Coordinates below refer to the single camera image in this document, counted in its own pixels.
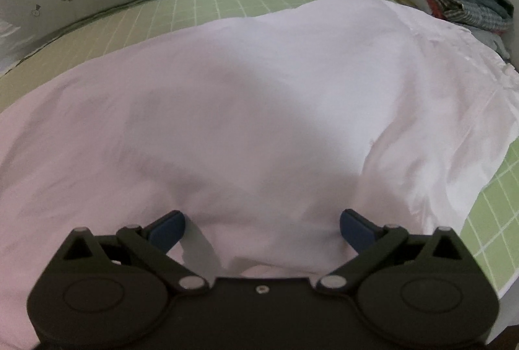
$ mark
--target green bed sheet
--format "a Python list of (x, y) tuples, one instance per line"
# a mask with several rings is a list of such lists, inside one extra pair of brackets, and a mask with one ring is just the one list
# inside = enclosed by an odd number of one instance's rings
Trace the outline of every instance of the green bed sheet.
[[(226, 17), (250, 17), (313, 0), (153, 0), (97, 19), (55, 40), (0, 78), (0, 111), (91, 58), (174, 30)], [(461, 232), (498, 293), (519, 274), (519, 140), (481, 192)]]

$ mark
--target green checkered mattress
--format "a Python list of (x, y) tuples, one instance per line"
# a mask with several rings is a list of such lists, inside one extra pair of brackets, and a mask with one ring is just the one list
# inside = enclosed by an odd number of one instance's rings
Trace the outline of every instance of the green checkered mattress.
[[(226, 17), (250, 17), (313, 0), (149, 0), (66, 34), (0, 78), (0, 111), (91, 58), (174, 30)], [(519, 140), (479, 195), (461, 232), (500, 297), (519, 275)]]

